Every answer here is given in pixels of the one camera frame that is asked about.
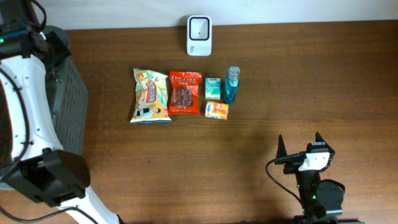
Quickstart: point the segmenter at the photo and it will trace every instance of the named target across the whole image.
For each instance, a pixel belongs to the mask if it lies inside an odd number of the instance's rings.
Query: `wooden table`
[[[288,153],[319,131],[336,151],[323,179],[346,186],[341,218],[398,220],[398,21],[267,24],[213,28],[213,53],[190,57],[185,29],[69,31],[87,85],[83,156],[104,204],[127,223],[235,223],[300,215],[265,174],[278,135]],[[241,68],[227,121],[173,116],[131,125],[132,67],[225,77]],[[295,177],[271,173],[288,188]],[[0,192],[13,214],[53,212]],[[1,223],[12,223],[0,216]],[[60,215],[43,223],[74,223]]]

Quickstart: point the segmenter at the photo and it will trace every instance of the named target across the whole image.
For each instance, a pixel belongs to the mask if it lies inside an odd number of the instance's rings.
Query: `red pouch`
[[[199,72],[170,72],[173,86],[172,102],[169,114],[200,114],[199,109]]]

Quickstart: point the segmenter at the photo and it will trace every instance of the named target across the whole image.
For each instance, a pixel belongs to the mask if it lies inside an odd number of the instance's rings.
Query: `blue can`
[[[241,70],[237,66],[232,66],[226,72],[223,98],[225,103],[234,104],[235,95],[239,88],[239,73]]]

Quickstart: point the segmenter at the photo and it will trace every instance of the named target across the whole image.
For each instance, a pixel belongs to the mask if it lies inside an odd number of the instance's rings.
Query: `white container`
[[[190,16],[187,21],[187,53],[191,56],[211,54],[211,19],[208,16]]]

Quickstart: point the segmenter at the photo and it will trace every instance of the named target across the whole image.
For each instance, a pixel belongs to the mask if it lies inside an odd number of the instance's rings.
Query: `teal box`
[[[206,100],[221,99],[221,79],[220,78],[206,78],[205,98],[206,98]]]

